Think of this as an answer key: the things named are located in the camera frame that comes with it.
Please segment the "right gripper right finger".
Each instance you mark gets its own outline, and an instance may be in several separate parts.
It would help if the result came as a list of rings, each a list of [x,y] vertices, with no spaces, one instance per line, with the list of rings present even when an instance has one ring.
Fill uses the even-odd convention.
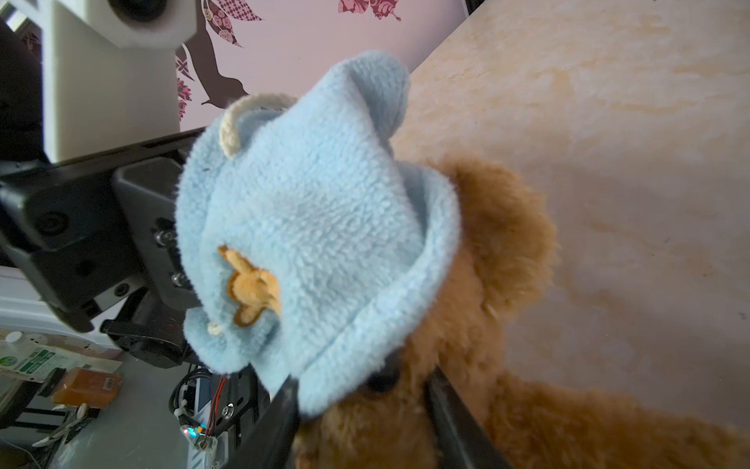
[[[425,398],[437,439],[439,468],[512,468],[439,367],[426,382]]]

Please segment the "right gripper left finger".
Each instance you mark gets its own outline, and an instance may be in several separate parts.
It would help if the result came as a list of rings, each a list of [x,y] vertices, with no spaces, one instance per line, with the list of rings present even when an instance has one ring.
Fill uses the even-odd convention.
[[[289,376],[248,437],[225,464],[226,469],[281,469],[291,457],[300,426],[298,381]]]

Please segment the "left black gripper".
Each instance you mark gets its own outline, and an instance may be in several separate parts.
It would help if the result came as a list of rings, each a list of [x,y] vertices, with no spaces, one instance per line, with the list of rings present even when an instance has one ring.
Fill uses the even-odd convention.
[[[68,329],[98,331],[161,369],[197,358],[197,297],[181,263],[177,185],[187,131],[72,162],[1,165],[1,248]]]

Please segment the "brown plush teddy bear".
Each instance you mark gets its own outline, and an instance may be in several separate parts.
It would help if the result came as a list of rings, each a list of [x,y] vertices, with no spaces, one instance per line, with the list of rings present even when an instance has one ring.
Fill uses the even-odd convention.
[[[402,349],[390,392],[359,391],[305,423],[300,468],[435,468],[424,383],[441,369],[514,468],[745,468],[749,435],[626,397],[525,381],[505,365],[505,326],[550,283],[556,230],[543,200],[479,158],[436,163],[461,204],[462,240],[432,310]]]

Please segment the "light blue fleece hoodie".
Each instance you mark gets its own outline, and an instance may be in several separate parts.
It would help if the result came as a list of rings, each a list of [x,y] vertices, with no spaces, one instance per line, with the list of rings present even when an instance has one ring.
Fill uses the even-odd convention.
[[[407,68],[367,52],[306,95],[246,96],[193,145],[177,191],[199,304],[185,338],[218,373],[299,385],[306,417],[355,391],[436,300],[461,234],[437,170],[396,160]]]

